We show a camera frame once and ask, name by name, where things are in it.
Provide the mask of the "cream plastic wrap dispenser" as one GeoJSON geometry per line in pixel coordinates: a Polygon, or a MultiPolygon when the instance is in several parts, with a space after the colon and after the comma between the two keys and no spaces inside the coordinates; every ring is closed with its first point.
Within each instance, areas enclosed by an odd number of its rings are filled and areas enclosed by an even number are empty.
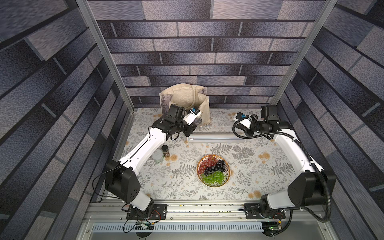
{"type": "Polygon", "coordinates": [[[246,140],[236,137],[234,134],[192,134],[188,137],[191,144],[204,143],[244,143],[246,140]]]}

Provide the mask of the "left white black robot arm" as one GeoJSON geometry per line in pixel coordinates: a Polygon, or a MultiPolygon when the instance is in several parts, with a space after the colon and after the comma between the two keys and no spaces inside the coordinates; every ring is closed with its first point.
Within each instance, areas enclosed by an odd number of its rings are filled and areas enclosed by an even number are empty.
{"type": "Polygon", "coordinates": [[[192,108],[186,114],[185,108],[172,104],[168,113],[154,121],[147,135],[125,157],[107,162],[105,189],[136,209],[151,213],[153,200],[141,190],[138,180],[142,167],[172,135],[190,136],[197,127],[194,121],[201,117],[198,108],[192,108]]]}

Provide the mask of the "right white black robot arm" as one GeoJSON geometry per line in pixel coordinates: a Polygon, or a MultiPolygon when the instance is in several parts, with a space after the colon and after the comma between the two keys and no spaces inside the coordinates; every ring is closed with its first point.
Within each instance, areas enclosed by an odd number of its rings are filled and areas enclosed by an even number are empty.
{"type": "Polygon", "coordinates": [[[267,138],[274,140],[294,168],[295,179],[280,193],[264,197],[262,206],[267,209],[293,209],[314,205],[331,206],[331,193],[336,177],[326,172],[306,151],[287,121],[278,116],[277,107],[263,106],[261,117],[238,113],[233,130],[244,132],[244,139],[267,138]]]}

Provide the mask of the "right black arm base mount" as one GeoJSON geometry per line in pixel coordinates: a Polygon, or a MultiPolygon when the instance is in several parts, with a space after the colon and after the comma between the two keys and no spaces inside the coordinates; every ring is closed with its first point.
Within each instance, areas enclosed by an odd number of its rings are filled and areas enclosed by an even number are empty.
{"type": "Polygon", "coordinates": [[[244,213],[247,220],[283,220],[286,218],[285,212],[281,209],[264,209],[259,204],[244,204],[244,213]]]}

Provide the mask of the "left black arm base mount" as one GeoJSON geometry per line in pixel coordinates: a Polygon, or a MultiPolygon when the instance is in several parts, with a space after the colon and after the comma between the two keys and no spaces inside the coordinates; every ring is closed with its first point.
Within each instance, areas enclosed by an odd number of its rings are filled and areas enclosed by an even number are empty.
{"type": "Polygon", "coordinates": [[[124,207],[123,210],[127,213],[127,220],[154,220],[161,221],[165,220],[167,217],[167,204],[153,204],[142,211],[133,205],[129,205],[127,208],[124,207]]]}

